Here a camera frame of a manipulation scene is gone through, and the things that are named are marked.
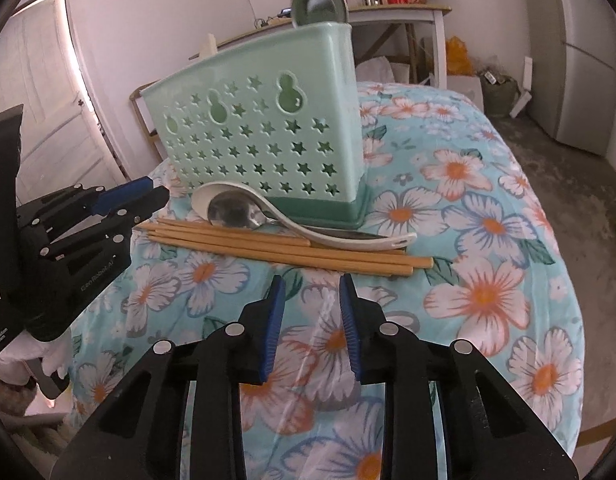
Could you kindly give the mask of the white gloved hand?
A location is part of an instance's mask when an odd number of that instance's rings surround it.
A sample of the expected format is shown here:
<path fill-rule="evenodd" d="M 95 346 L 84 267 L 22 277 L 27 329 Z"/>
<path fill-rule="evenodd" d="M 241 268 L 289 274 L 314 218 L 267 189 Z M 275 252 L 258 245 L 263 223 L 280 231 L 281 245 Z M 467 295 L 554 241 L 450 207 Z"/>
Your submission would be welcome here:
<path fill-rule="evenodd" d="M 26 363 L 39 359 L 44 376 L 64 379 L 73 359 L 72 331 L 68 328 L 52 341 L 40 341 L 24 330 L 0 352 L 0 380 L 23 386 L 31 378 Z"/>

